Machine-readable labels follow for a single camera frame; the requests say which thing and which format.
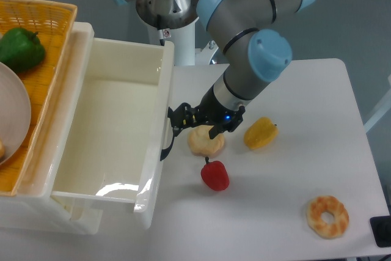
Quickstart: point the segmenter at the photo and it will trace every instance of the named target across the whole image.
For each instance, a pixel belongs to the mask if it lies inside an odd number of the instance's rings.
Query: green bell pepper
[[[0,62],[15,73],[35,67],[45,58],[38,32],[24,28],[13,28],[7,31],[0,40]]]

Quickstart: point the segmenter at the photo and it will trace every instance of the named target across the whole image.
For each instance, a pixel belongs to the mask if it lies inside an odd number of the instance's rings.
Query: white plate
[[[29,130],[31,120],[30,98],[19,77],[0,62],[0,139],[7,161],[20,147]]]

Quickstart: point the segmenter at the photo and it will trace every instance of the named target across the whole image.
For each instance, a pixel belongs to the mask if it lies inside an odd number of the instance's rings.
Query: white plastic bin
[[[94,39],[90,24],[75,23],[69,46],[32,164],[18,194],[0,198],[0,227],[96,233],[104,210],[119,206],[146,229],[163,167],[174,45]]]

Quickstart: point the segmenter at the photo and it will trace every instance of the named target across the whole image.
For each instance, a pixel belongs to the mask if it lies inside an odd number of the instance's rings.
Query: yellow bell pepper
[[[261,117],[244,134],[244,143],[251,150],[266,146],[278,135],[279,129],[270,118]]]

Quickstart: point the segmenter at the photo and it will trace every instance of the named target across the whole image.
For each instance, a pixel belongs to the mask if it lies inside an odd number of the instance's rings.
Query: pepper stem
[[[34,39],[38,35],[38,32],[35,32],[34,34],[31,35],[30,40]]]

